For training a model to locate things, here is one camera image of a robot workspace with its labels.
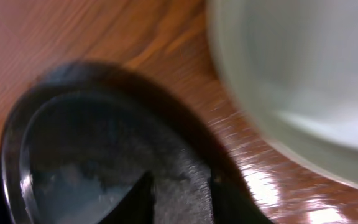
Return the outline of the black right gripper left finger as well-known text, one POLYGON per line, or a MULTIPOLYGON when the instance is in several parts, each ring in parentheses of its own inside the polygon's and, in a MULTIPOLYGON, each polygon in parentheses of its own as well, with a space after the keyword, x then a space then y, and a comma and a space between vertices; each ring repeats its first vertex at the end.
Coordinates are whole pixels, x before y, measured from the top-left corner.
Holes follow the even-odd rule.
POLYGON ((146 172, 99 224, 153 224, 154 177, 146 172))

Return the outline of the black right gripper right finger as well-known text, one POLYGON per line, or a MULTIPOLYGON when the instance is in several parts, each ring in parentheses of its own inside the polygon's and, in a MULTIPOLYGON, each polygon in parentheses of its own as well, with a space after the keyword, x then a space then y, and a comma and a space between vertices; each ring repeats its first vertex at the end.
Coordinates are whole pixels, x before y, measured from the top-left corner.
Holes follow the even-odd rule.
POLYGON ((257 206, 230 182, 209 179, 214 222, 218 224, 273 224, 257 206))

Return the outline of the mint plate with scribble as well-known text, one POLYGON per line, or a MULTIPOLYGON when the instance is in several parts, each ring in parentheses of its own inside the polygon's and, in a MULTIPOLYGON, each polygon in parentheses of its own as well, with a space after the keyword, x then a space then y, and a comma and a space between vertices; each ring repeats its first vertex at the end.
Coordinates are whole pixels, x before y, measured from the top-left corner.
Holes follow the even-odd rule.
POLYGON ((219 76, 262 138, 358 189, 358 1, 207 3, 219 76))

